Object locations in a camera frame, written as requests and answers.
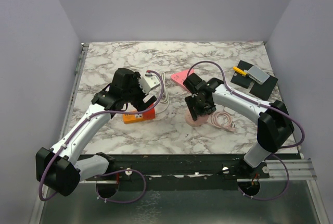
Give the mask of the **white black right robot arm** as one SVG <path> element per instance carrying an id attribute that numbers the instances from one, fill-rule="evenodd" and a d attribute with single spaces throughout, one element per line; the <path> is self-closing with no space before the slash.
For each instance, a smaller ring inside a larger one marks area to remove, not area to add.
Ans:
<path id="1" fill-rule="evenodd" d="M 216 105 L 221 105 L 245 116 L 257 126 L 257 142 L 239 164 L 239 172 L 243 177 L 250 178 L 256 174 L 258 165 L 282 148 L 294 132 L 288 110 L 279 100 L 270 103 L 255 99 L 228 89 L 220 79 L 212 78 L 206 82 L 195 73 L 190 74 L 183 85 L 191 93 L 185 102 L 194 122 L 200 117 L 213 114 Z"/>

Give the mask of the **round pink power strip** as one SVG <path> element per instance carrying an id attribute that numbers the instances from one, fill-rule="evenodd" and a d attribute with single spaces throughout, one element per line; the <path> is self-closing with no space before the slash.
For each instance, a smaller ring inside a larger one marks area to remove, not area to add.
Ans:
<path id="1" fill-rule="evenodd" d="M 205 116 L 199 116 L 197 118 L 197 120 L 193 120 L 190 113 L 187 113 L 185 115 L 185 121 L 187 122 L 188 125 L 190 125 L 192 127 L 199 127 L 199 126 L 205 124 L 208 121 L 208 118 L 209 118 L 209 115 L 205 115 Z"/>

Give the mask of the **pink triangular power strip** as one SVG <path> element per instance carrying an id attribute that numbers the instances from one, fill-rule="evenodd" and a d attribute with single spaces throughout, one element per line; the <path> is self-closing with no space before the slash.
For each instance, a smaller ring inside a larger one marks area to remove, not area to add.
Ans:
<path id="1" fill-rule="evenodd" d="M 184 89 L 185 91 L 188 91 L 188 89 L 183 85 L 183 82 L 185 81 L 185 79 L 187 78 L 187 74 L 188 74 L 189 70 L 183 70 L 174 74 L 170 75 L 170 79 L 171 81 L 176 84 L 177 86 L 181 87 L 182 89 Z"/>

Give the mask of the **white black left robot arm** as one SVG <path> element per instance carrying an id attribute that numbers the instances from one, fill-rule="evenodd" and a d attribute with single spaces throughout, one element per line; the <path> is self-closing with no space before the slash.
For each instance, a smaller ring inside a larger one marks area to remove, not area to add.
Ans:
<path id="1" fill-rule="evenodd" d="M 83 117 L 51 148 L 40 148 L 35 156 L 36 178 L 41 201 L 43 186 L 63 196 L 70 195 L 81 181 L 94 176 L 107 180 L 113 177 L 113 159 L 98 153 L 91 158 L 79 157 L 95 134 L 116 114 L 124 114 L 123 107 L 132 105 L 136 114 L 143 114 L 158 105 L 161 97 L 144 99 L 152 90 L 164 89 L 162 76 L 148 70 L 144 76 L 127 68 L 119 68 L 111 83 L 96 93 Z"/>

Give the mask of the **orange power strip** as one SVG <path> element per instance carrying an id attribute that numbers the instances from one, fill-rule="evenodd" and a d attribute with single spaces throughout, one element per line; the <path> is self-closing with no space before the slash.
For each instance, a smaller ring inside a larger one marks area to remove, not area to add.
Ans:
<path id="1" fill-rule="evenodd" d="M 143 114 L 123 114 L 122 120 L 124 124 L 131 124 L 144 121 L 145 119 Z"/>

